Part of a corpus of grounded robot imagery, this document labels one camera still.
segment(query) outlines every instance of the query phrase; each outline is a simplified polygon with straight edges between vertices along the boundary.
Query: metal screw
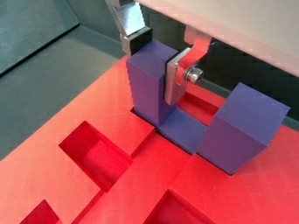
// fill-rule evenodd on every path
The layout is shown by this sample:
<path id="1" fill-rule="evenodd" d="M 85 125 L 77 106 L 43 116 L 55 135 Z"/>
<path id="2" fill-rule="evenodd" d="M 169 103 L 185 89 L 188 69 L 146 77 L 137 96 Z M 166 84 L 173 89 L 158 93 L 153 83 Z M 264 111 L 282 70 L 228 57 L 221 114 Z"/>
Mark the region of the metal screw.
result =
<path id="1" fill-rule="evenodd" d="M 193 66 L 185 73 L 185 79 L 196 85 L 201 85 L 205 72 L 197 67 Z"/>

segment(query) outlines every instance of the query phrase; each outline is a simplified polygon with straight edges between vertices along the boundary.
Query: red base plate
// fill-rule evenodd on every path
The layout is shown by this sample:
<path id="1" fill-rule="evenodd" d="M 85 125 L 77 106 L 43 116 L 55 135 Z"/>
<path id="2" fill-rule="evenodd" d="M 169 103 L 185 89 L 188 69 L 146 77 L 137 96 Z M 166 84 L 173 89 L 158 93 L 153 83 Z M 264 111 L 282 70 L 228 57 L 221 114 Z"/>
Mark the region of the red base plate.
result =
<path id="1" fill-rule="evenodd" d="M 0 223 L 297 223 L 299 133 L 230 176 L 134 114 L 126 60 L 0 162 Z M 181 107 L 210 124 L 224 102 L 189 86 Z"/>

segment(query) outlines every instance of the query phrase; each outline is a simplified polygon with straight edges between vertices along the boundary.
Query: white panel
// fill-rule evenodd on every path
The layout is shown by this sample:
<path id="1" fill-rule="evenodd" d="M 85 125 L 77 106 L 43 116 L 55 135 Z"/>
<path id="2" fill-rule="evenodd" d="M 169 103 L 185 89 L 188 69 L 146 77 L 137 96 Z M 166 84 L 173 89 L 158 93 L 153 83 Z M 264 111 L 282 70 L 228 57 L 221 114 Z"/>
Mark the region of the white panel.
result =
<path id="1" fill-rule="evenodd" d="M 299 77 L 298 0 L 137 0 Z"/>

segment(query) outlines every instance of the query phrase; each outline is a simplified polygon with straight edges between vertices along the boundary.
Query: blue block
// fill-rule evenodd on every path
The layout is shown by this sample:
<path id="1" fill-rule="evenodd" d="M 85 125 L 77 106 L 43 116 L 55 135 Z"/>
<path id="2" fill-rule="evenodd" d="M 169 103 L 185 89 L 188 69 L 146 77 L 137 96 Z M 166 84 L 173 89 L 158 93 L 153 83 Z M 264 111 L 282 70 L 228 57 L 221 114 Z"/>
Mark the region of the blue block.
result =
<path id="1" fill-rule="evenodd" d="M 240 83 L 214 116 L 200 154 L 233 174 L 270 145 L 289 109 Z"/>
<path id="2" fill-rule="evenodd" d="M 208 127 L 165 102 L 165 69 L 177 51 L 158 41 L 150 42 L 127 60 L 135 112 L 158 132 L 189 153 L 200 149 Z"/>
<path id="3" fill-rule="evenodd" d="M 165 102 L 166 61 L 176 54 L 171 47 L 153 40 L 127 60 L 135 112 L 154 126 L 161 125 L 178 106 Z"/>
<path id="4" fill-rule="evenodd" d="M 178 108 L 157 129 L 181 148 L 194 154 L 200 149 L 208 126 Z"/>

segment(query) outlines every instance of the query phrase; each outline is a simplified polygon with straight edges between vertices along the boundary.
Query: gray floor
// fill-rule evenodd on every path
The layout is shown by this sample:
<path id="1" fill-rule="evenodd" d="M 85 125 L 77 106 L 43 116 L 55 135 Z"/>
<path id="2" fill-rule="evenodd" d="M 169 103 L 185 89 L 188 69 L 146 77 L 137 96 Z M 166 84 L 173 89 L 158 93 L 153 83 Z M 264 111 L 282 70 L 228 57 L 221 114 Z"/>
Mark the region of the gray floor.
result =
<path id="1" fill-rule="evenodd" d="M 0 74 L 79 23 L 66 0 L 0 0 Z"/>
<path id="2" fill-rule="evenodd" d="M 0 78 L 0 160 L 123 57 L 81 26 Z"/>

